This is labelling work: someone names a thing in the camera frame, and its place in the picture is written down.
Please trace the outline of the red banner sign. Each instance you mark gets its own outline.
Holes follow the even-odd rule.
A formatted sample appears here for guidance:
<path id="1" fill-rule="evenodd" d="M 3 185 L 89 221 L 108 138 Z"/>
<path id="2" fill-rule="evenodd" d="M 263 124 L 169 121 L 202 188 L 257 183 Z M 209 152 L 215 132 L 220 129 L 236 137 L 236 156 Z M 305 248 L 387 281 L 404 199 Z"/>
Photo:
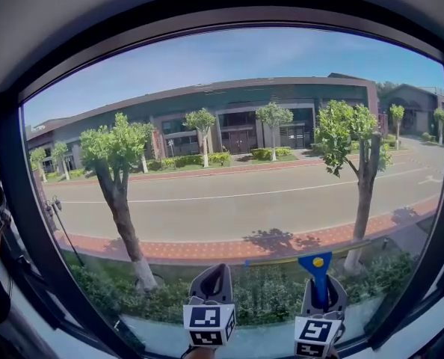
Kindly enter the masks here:
<path id="1" fill-rule="evenodd" d="M 40 177 L 40 172 L 37 168 L 35 168 L 32 171 L 32 176 L 34 179 L 35 191 L 37 193 L 37 198 L 40 203 L 40 207 L 42 209 L 43 215 L 46 219 L 46 223 L 47 223 L 48 228 L 51 231 L 51 233 L 54 233 L 57 230 L 57 227 L 55 225 L 54 218 L 53 218 L 53 208 L 51 205 L 48 205 L 46 203 L 46 201 L 47 201 L 46 194 L 44 192 L 44 187 L 43 187 L 43 183 L 42 183 L 42 180 Z"/>

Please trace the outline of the person's left forearm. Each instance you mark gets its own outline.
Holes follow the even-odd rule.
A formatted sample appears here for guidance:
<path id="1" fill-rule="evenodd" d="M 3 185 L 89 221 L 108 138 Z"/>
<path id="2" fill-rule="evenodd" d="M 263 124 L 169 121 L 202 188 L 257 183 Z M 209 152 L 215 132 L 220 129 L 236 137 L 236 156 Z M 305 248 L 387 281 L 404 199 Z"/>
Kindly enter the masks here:
<path id="1" fill-rule="evenodd" d="M 180 359 L 215 359 L 216 347 L 190 345 L 181 355 Z"/>

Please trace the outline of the long dark grey building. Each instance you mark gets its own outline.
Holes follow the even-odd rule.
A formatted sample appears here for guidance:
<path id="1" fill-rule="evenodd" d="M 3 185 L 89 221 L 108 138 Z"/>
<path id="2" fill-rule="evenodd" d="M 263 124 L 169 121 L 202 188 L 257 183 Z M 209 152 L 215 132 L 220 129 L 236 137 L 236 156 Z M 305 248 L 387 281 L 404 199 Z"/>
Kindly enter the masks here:
<path id="1" fill-rule="evenodd" d="M 328 77 L 242 79 L 193 85 L 137 96 L 71 117 L 51 119 L 26 133 L 30 150 L 41 147 L 47 172 L 61 168 L 51 153 L 67 145 L 64 164 L 81 168 L 80 134 L 101 125 L 113 126 L 124 113 L 129 122 L 151 123 L 154 130 L 145 159 L 209 153 L 249 153 L 263 147 L 307 149 L 314 144 L 319 109 L 331 100 L 363 105 L 378 112 L 374 82 L 336 73 Z"/>

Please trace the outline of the small grey gabled building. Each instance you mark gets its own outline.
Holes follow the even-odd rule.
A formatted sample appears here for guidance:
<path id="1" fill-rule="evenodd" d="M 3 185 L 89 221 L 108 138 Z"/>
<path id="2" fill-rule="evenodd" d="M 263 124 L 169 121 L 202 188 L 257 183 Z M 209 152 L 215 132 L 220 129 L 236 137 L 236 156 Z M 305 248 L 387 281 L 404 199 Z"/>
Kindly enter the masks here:
<path id="1" fill-rule="evenodd" d="M 395 124 L 390 114 L 392 105 L 404 107 L 401 135 L 422 135 L 426 132 L 438 137 L 439 123 L 434 119 L 434 112 L 439 107 L 444 109 L 444 95 L 408 84 L 398 85 L 384 93 L 379 99 L 379 110 L 388 117 L 388 130 L 395 133 Z"/>

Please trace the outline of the row of small street trees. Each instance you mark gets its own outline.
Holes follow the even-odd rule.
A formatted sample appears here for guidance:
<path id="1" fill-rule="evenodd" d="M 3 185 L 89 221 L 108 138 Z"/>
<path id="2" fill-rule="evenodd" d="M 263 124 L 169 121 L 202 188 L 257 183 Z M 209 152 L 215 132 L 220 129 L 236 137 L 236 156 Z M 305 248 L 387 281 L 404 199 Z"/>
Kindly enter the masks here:
<path id="1" fill-rule="evenodd" d="M 44 164 L 51 160 L 53 173 L 67 179 L 89 173 L 102 184 L 125 186 L 137 172 L 226 166 L 240 153 L 275 163 L 305 148 L 319 155 L 333 174 L 354 159 L 367 162 L 372 154 L 367 128 L 374 115 L 361 105 L 347 107 L 337 123 L 342 135 L 335 141 L 315 125 L 313 102 L 273 101 L 159 116 L 142 116 L 140 110 L 133 105 L 128 112 L 115 111 L 111 124 L 98 116 L 71 117 L 28 135 L 31 166 L 46 177 Z"/>

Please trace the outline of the black street lamp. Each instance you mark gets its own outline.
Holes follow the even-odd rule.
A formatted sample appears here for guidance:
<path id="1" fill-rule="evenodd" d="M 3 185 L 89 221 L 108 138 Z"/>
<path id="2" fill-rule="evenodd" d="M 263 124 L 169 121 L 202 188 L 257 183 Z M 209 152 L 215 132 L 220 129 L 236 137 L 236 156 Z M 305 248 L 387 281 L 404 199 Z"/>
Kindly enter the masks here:
<path id="1" fill-rule="evenodd" d="M 63 230 L 66 240 L 69 242 L 69 245 L 70 245 L 73 253 L 75 254 L 75 257 L 77 258 L 80 266 L 82 268 L 84 268 L 85 264 L 84 264 L 83 260 L 81 259 L 80 255 L 78 254 L 77 250 L 75 249 L 75 247 L 69 237 L 69 234 L 66 231 L 64 223 L 60 217 L 60 213 L 62 212 L 62 203 L 59 201 L 59 199 L 56 195 L 54 195 L 51 200 L 46 200 L 46 211 L 49 213 L 50 216 L 56 215 L 57 220 Z"/>

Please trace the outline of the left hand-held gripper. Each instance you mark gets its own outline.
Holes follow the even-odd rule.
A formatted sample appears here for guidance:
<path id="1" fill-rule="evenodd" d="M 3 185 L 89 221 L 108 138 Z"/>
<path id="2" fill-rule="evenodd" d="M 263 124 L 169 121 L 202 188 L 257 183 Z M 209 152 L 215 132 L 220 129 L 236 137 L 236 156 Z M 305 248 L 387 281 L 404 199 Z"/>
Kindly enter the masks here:
<path id="1" fill-rule="evenodd" d="M 197 275 L 183 306 L 184 329 L 191 346 L 226 346 L 236 326 L 232 275 L 227 264 L 211 266 Z"/>

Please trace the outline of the large window glass pane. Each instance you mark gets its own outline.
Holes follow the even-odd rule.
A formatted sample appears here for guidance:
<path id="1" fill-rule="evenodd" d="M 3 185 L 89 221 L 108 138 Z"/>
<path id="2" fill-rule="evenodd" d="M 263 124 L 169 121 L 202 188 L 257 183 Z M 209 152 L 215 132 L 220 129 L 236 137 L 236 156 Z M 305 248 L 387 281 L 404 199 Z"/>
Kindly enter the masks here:
<path id="1" fill-rule="evenodd" d="M 400 46 L 355 34 L 308 28 L 229 28 L 138 46 L 84 67 L 27 99 L 26 133 L 137 96 L 242 79 L 328 77 L 374 82 L 374 114 L 392 164 L 377 173 L 364 247 L 334 254 L 327 270 L 345 288 L 343 343 L 370 337 L 404 291 L 431 237 L 444 188 L 444 109 L 438 137 L 400 134 L 404 107 L 392 105 L 395 133 L 379 110 L 401 84 L 444 95 L 444 66 Z M 236 330 L 223 358 L 273 359 L 292 352 L 295 317 L 312 275 L 297 261 L 246 267 L 246 259 L 286 257 L 353 242 L 357 178 L 347 165 L 329 174 L 319 155 L 295 149 L 275 163 L 235 154 L 226 166 L 137 172 L 128 202 L 142 253 L 158 286 L 139 287 L 97 178 L 47 172 L 63 230 L 50 234 L 87 300 L 138 353 L 175 356 L 185 349 L 183 305 L 191 281 L 225 263 L 232 275 Z"/>

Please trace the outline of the leaning roadside tree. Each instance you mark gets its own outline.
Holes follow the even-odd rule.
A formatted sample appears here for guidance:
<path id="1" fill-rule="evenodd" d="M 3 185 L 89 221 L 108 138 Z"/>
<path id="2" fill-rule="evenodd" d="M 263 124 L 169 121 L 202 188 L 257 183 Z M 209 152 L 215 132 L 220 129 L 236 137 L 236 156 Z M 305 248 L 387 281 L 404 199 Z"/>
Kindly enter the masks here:
<path id="1" fill-rule="evenodd" d="M 139 287 L 144 291 L 155 289 L 158 284 L 141 251 L 132 223 L 128 185 L 131 169 L 141 162 L 153 126 L 149 123 L 130 123 L 124 113 L 116 113 L 114 125 L 88 129 L 81 133 L 81 163 L 95 173 L 134 266 Z"/>

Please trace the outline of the black window frame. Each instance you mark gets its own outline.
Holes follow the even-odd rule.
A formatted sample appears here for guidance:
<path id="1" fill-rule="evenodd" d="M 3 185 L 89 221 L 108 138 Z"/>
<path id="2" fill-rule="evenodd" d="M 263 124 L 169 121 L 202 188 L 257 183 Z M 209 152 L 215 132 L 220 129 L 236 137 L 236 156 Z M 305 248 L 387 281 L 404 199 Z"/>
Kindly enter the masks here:
<path id="1" fill-rule="evenodd" d="M 0 0 L 0 171 L 10 211 L 50 287 L 117 359 L 141 359 L 90 304 L 52 239 L 28 170 L 19 108 L 30 95 L 129 41 L 249 23 L 313 24 L 406 46 L 444 63 L 444 0 Z M 444 228 L 444 195 L 436 227 Z M 402 295 L 418 301 L 444 260 L 432 238 Z"/>

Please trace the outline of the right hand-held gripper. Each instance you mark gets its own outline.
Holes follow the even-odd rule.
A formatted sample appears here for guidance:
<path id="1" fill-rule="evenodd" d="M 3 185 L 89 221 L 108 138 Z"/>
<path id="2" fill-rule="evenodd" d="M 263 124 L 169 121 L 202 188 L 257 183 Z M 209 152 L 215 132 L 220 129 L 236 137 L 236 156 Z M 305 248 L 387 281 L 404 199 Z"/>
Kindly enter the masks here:
<path id="1" fill-rule="evenodd" d="M 302 358 L 338 358 L 335 344 L 345 328 L 345 308 L 348 295 L 345 288 L 333 276 L 327 276 L 328 313 L 316 313 L 315 281 L 306 282 L 302 312 L 295 317 L 294 354 Z"/>

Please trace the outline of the blue squeegee with brass blade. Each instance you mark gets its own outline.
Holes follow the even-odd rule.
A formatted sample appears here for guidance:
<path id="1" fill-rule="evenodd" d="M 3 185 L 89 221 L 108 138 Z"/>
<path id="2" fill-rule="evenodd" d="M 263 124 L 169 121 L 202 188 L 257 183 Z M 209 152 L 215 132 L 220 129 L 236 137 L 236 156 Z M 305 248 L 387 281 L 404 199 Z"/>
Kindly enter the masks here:
<path id="1" fill-rule="evenodd" d="M 330 245 L 319 248 L 312 252 L 297 253 L 286 257 L 264 257 L 246 259 L 244 264 L 250 266 L 266 266 L 271 264 L 290 263 L 297 261 L 298 264 L 312 275 L 315 283 L 317 302 L 322 304 L 323 309 L 328 308 L 329 292 L 327 285 L 327 270 L 334 254 L 351 251 L 364 247 L 371 243 L 370 239 L 357 242 L 347 242 L 340 245 Z"/>

